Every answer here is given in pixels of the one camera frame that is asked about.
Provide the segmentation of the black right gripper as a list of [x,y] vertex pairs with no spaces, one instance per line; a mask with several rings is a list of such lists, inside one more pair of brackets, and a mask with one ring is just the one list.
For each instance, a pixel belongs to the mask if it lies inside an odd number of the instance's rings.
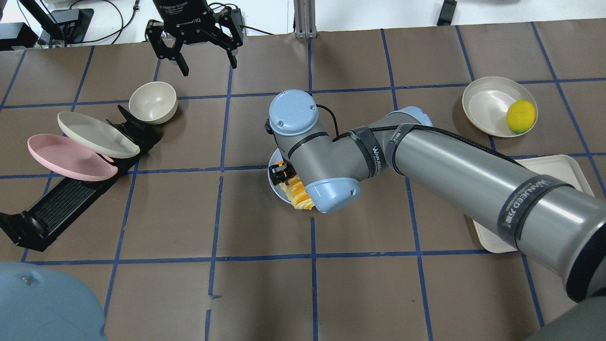
[[297,172],[289,162],[279,161],[270,164],[270,183],[278,186],[281,183],[288,184],[290,179],[294,179]]

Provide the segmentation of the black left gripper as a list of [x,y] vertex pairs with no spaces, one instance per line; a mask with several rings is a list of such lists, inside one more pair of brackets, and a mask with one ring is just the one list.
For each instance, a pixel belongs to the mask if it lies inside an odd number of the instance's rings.
[[[145,36],[159,60],[176,63],[183,76],[189,66],[182,55],[183,45],[211,42],[223,48],[232,69],[237,68],[238,48],[244,45],[244,20],[240,9],[221,7],[214,12],[205,0],[154,0],[161,22],[149,20]],[[174,38],[169,47],[163,32]]]

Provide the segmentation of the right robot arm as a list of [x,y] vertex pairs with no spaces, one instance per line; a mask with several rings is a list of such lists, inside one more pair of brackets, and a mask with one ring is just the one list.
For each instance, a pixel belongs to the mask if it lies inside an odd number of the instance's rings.
[[319,109],[301,90],[271,102],[265,127],[284,161],[269,170],[274,185],[298,175],[316,209],[331,213],[360,196],[361,181],[387,169],[418,181],[562,279],[576,306],[531,341],[605,339],[604,201],[433,127],[417,107],[336,138],[321,125]]

